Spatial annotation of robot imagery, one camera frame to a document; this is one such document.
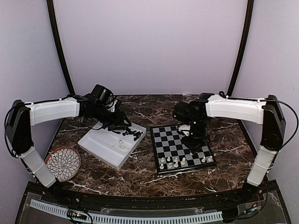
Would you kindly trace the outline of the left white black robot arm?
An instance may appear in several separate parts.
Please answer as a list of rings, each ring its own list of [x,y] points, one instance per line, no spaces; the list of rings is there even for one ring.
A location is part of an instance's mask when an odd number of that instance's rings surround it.
[[[66,193],[35,149],[31,128],[35,125],[64,118],[85,117],[98,120],[109,131],[121,130],[132,124],[121,102],[102,85],[95,85],[84,96],[69,94],[64,98],[38,102],[16,100],[4,119],[4,140],[10,155],[20,158],[35,178],[48,189],[47,195],[55,203],[63,203]]]

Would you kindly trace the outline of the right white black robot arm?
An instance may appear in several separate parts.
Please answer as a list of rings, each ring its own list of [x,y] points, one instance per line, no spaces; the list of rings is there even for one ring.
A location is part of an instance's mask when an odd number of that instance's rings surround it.
[[[180,132],[185,135],[188,147],[195,152],[208,140],[206,126],[210,118],[238,119],[262,125],[260,149],[247,177],[248,185],[238,193],[238,198],[244,203],[256,196],[255,187],[262,183],[284,142],[286,122],[276,96],[232,98],[222,91],[219,94],[202,93],[190,103],[176,104],[172,115],[184,124]]]

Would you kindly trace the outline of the white plastic divided tray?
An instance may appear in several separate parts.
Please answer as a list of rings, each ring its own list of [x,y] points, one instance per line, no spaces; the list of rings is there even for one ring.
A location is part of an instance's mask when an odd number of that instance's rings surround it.
[[[101,127],[102,123],[97,122],[92,129],[78,141],[78,145],[107,165],[116,170],[120,170],[128,157],[146,135],[146,128],[134,123],[129,127],[132,130],[143,132],[141,137],[134,141],[132,137],[125,137]],[[130,150],[124,152],[114,148],[113,145],[118,145],[118,139],[123,140],[124,145],[129,147]]]

